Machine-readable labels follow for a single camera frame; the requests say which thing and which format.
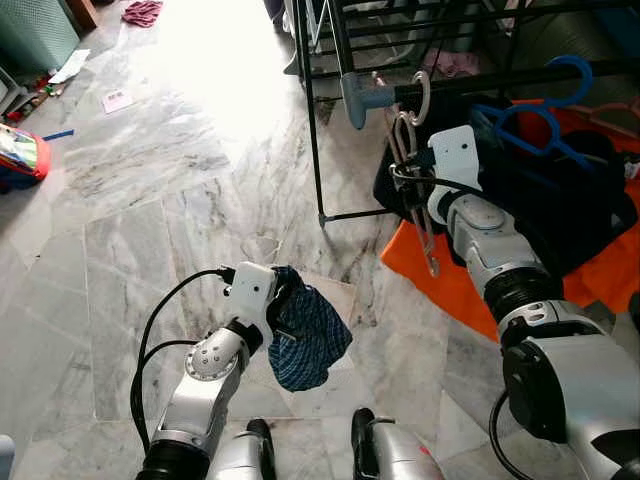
pink cloth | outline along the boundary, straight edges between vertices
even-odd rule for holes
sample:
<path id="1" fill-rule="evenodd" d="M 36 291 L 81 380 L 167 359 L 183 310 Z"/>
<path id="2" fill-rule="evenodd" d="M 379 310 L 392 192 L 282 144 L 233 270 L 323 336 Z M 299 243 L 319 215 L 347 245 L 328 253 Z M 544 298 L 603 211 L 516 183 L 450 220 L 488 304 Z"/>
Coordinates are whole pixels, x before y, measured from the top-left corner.
<path id="1" fill-rule="evenodd" d="M 133 2 L 122 14 L 122 19 L 139 27 L 149 28 L 158 18 L 160 9 L 162 2 Z"/>
<path id="2" fill-rule="evenodd" d="M 466 73 L 468 75 L 478 75 L 478 73 L 480 73 L 477 55 L 473 53 L 447 52 L 445 50 L 441 50 L 440 55 L 438 55 L 437 48 L 429 49 L 427 55 L 424 57 L 423 66 L 430 70 L 433 67 L 436 56 L 438 57 L 436 68 L 448 78 L 453 78 L 459 73 Z"/>

blue plastic hanger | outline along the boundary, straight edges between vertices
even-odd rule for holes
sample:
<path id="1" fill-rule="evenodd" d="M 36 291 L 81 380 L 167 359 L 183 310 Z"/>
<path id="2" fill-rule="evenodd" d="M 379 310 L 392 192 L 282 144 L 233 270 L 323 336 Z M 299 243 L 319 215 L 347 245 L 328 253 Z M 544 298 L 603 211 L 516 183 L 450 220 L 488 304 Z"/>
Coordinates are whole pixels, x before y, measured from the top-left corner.
<path id="1" fill-rule="evenodd" d="M 593 85 L 593 72 L 591 71 L 591 66 L 589 62 L 587 62 L 584 58 L 579 57 L 577 55 L 561 55 L 559 57 L 554 58 L 546 66 L 550 67 L 553 65 L 573 65 L 582 74 L 582 80 L 580 82 L 580 86 L 578 90 L 571 96 L 566 98 L 545 98 L 543 102 L 539 105 L 533 104 L 520 104 L 513 105 L 504 110 L 499 108 L 490 107 L 488 105 L 480 105 L 475 104 L 473 108 L 479 112 L 484 113 L 485 115 L 490 115 L 496 117 L 496 122 L 494 124 L 494 132 L 499 137 L 513 143 L 514 145 L 531 152 L 533 155 L 537 156 L 545 156 L 548 155 L 554 148 L 557 148 L 569 158 L 572 158 L 576 161 L 582 168 L 589 172 L 594 172 L 595 169 L 591 163 L 587 161 L 584 155 L 579 152 L 576 152 L 569 145 L 564 143 L 561 138 L 560 124 L 556 117 L 551 113 L 549 107 L 567 107 L 569 105 L 574 105 L 579 103 L 584 96 L 587 94 L 591 86 Z M 504 124 L 507 119 L 518 112 L 531 112 L 537 115 L 540 115 L 545 119 L 549 128 L 551 129 L 551 138 L 549 143 L 544 148 L 538 148 L 530 143 L 522 140 L 521 138 L 515 136 L 513 133 L 508 132 L 504 129 Z"/>

orange cloth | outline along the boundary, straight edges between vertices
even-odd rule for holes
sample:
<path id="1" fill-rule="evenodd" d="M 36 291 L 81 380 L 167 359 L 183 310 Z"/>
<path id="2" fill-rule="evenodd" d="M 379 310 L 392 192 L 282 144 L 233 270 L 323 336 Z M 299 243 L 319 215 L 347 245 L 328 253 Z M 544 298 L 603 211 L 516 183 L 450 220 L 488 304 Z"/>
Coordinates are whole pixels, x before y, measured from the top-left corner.
<path id="1" fill-rule="evenodd" d="M 556 115 L 561 122 L 563 134 L 580 129 L 601 128 L 594 127 L 570 111 L 556 111 Z M 541 131 L 544 134 L 544 120 L 532 114 L 519 116 L 518 120 L 521 127 L 527 127 L 523 131 L 531 132 L 522 137 L 533 144 L 540 144 L 537 140 L 541 140 Z M 629 137 L 607 129 L 599 131 L 609 136 L 617 150 L 640 153 L 638 140 L 630 140 Z M 627 181 L 625 191 L 640 212 L 640 181 Z M 496 322 L 478 296 L 466 268 L 453 263 L 444 234 L 436 235 L 435 242 L 434 255 L 440 262 L 438 278 L 429 274 L 415 227 L 406 221 L 402 222 L 382 252 L 382 262 L 411 280 L 432 302 L 450 315 L 497 342 Z M 577 305 L 585 307 L 600 300 L 615 313 L 627 311 L 631 295 L 640 290 L 640 222 L 636 222 L 599 255 L 565 276 L 563 283 L 565 297 Z"/>

blue plaid fabric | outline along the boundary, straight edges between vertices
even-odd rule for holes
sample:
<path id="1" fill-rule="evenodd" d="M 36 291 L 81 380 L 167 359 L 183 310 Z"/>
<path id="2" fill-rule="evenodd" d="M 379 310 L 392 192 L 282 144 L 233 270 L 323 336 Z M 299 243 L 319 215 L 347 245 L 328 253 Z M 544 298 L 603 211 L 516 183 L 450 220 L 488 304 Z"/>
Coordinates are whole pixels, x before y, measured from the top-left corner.
<path id="1" fill-rule="evenodd" d="M 305 285 L 291 267 L 275 267 L 278 283 L 293 290 L 278 322 L 296 340 L 274 332 L 269 362 L 278 383 L 290 392 L 322 385 L 328 368 L 347 351 L 351 333 L 333 306 L 315 288 Z"/>

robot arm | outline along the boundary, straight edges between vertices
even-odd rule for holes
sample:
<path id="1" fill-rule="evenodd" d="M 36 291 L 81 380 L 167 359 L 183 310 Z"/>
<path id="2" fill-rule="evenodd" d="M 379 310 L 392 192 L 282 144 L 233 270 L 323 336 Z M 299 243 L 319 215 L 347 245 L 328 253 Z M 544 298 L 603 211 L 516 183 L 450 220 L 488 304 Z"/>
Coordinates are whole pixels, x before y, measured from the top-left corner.
<path id="1" fill-rule="evenodd" d="M 275 287 L 273 270 L 249 262 L 238 266 L 229 295 L 229 323 L 187 353 L 184 376 L 153 434 L 137 480 L 207 476 L 240 376 L 251 355 L 273 338 L 266 312 Z"/>
<path id="2" fill-rule="evenodd" d="M 561 279 L 545 269 L 511 215 L 450 193 L 430 207 L 446 219 L 453 249 L 498 323 L 514 418 L 538 438 L 567 443 L 590 480 L 640 478 L 638 365 L 563 299 Z"/>

